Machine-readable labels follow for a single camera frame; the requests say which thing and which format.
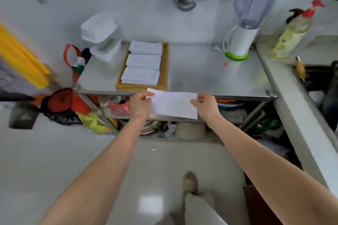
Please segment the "human arm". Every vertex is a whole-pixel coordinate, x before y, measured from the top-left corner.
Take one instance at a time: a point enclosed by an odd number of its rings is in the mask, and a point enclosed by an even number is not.
[[[130,98],[130,120],[115,140],[71,183],[40,225],[106,224],[141,130],[150,115],[153,93]]]
[[[338,199],[327,188],[226,121],[213,96],[191,103],[283,224],[338,223]]]

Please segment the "red plastic basket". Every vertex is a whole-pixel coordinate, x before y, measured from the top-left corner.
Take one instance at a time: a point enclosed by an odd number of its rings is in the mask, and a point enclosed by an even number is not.
[[[113,113],[118,116],[129,115],[129,100],[127,100],[124,104],[108,104],[107,107],[110,108]]]

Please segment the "white countertop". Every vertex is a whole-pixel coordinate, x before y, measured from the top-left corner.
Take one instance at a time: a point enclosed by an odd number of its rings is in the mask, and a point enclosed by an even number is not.
[[[123,45],[108,63],[92,57],[78,80],[78,91],[86,94],[128,94],[117,91],[115,87],[127,47]],[[168,91],[207,92],[236,99],[244,97],[243,100],[247,97],[266,100],[272,94],[255,51],[250,50],[247,59],[235,61],[215,51],[211,45],[170,44],[169,50]]]
[[[266,44],[258,44],[257,48],[269,81],[278,92],[276,110],[303,169],[338,197],[338,153],[333,145],[337,139],[294,76],[294,57],[276,62],[267,56]],[[337,44],[317,44],[299,55],[305,65],[328,66],[338,58],[337,50]]]

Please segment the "wooden tray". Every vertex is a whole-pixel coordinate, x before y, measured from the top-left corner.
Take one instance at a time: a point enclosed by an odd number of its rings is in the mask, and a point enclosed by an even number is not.
[[[127,55],[125,57],[123,68],[120,72],[120,75],[116,81],[116,89],[125,92],[141,92],[146,91],[148,87],[156,90],[167,91],[168,90],[168,69],[169,69],[169,43],[162,43],[163,53],[161,59],[161,65],[159,67],[159,79],[157,86],[143,86],[143,85],[135,85],[135,84],[127,84],[122,83],[121,77],[126,68],[126,61],[129,55],[129,51],[127,50]]]

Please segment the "white tile floor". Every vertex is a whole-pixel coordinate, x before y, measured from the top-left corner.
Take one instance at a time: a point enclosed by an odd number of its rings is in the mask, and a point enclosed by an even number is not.
[[[111,142],[81,126],[39,116],[33,130],[7,128],[0,113],[2,224],[36,224],[58,195]],[[182,210],[182,178],[197,174],[201,190],[215,193],[229,225],[249,224],[243,172],[220,144],[140,139],[107,224],[152,225]]]

